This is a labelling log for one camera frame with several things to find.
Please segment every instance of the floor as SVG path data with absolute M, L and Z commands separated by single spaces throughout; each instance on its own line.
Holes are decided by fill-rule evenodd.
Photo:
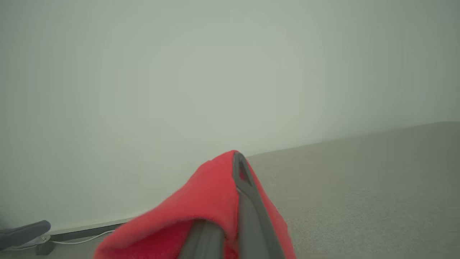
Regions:
M 91 259 L 94 250 L 105 236 L 78 245 L 57 244 L 56 248 L 47 256 L 35 255 L 33 248 L 23 251 L 1 252 L 0 259 Z M 69 242 L 78 242 L 88 238 L 81 238 Z
M 248 157 L 303 258 L 460 258 L 460 123 Z M 103 237 L 0 259 L 90 259 Z

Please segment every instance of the red microfiber pad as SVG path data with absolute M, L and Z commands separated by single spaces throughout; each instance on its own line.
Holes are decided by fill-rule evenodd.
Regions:
M 239 258 L 238 193 L 232 176 L 234 152 L 202 164 L 181 189 L 158 207 L 119 227 L 98 246 L 94 259 L 175 259 L 197 218 L 220 225 L 225 231 L 225 259 Z M 294 259 L 286 222 L 250 169 L 286 259 Z

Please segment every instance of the black object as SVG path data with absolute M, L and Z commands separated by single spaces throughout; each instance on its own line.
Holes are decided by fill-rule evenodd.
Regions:
M 46 243 L 37 245 L 35 247 L 35 254 L 36 255 L 49 255 L 54 248 L 56 247 L 56 244 L 53 243 L 52 241 L 47 241 Z
M 240 195 L 240 259 L 285 259 L 246 158 L 239 152 L 233 155 L 233 179 Z M 223 250 L 224 231 L 210 221 L 197 220 L 182 246 L 179 259 L 221 259 Z
M 25 244 L 48 232 L 50 228 L 51 224 L 42 220 L 15 229 L 0 230 L 0 251 Z

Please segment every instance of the wall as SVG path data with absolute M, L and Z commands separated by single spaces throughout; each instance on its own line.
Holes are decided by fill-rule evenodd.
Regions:
M 7 1 L 0 221 L 138 215 L 205 160 L 460 120 L 458 1 Z

